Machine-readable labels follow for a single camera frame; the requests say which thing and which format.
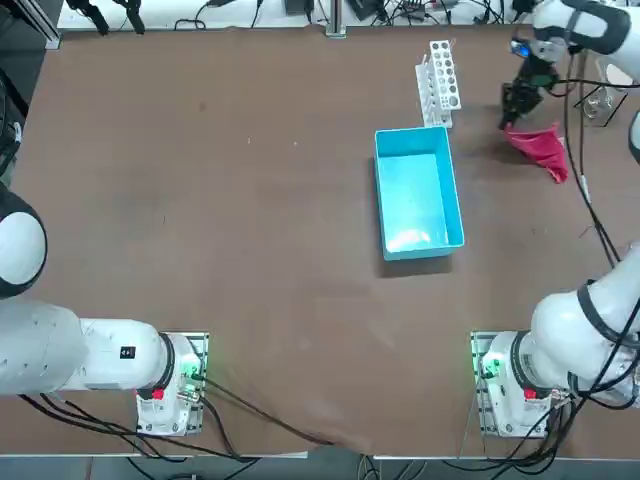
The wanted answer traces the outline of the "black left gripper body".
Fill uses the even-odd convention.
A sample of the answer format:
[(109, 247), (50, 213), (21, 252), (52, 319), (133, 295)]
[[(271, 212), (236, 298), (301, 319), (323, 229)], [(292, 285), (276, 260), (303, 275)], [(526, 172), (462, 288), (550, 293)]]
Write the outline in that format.
[(21, 145), (19, 122), (6, 123), (1, 129), (1, 167), (7, 168)]

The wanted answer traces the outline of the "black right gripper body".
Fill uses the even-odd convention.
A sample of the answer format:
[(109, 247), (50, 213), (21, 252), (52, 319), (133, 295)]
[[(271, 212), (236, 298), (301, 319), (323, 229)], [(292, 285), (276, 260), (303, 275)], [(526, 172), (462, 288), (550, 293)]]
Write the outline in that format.
[(530, 53), (523, 59), (514, 79), (514, 95), (518, 98), (540, 96), (542, 90), (552, 89), (557, 81), (554, 64)]

